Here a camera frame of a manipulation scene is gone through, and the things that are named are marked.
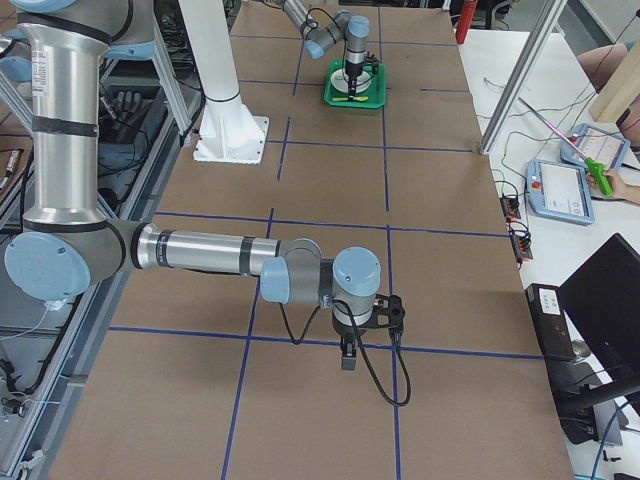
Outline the person hand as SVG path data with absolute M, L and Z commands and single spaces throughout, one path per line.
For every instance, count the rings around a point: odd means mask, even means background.
M 624 182 L 620 175 L 615 170 L 611 169 L 606 170 L 604 174 L 610 184 L 612 197 L 617 199 L 628 199 L 629 185 Z M 590 173 L 587 174 L 587 180 L 592 190 L 599 191 L 597 181 Z

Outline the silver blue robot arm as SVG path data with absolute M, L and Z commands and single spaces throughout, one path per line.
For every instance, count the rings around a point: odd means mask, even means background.
M 152 223 L 108 219 L 97 205 L 99 63 L 153 55 L 153 1 L 11 1 L 31 46 L 31 120 L 35 203 L 24 233 L 7 247 L 11 280 L 45 301 L 83 293 L 130 269 L 181 268 L 258 277 L 264 300 L 331 308 L 341 337 L 342 369 L 353 370 L 356 348 L 372 317 L 381 267 L 368 249 L 349 247 L 323 259 L 307 239 L 161 230 Z M 317 27 L 299 1 L 275 1 L 299 30 L 313 58 L 345 42 L 349 100 L 363 70 L 369 21 L 347 11 Z M 205 109 L 198 161 L 257 164 L 268 119 L 243 104 L 222 1 L 179 1 L 203 88 Z
M 300 1 L 275 1 L 299 30 L 304 45 L 313 59 L 321 58 L 334 45 L 345 43 L 344 66 L 347 81 L 347 98 L 354 101 L 358 77 L 364 72 L 367 43 L 370 31 L 369 19 L 340 10 L 329 16 L 329 23 L 321 27 Z

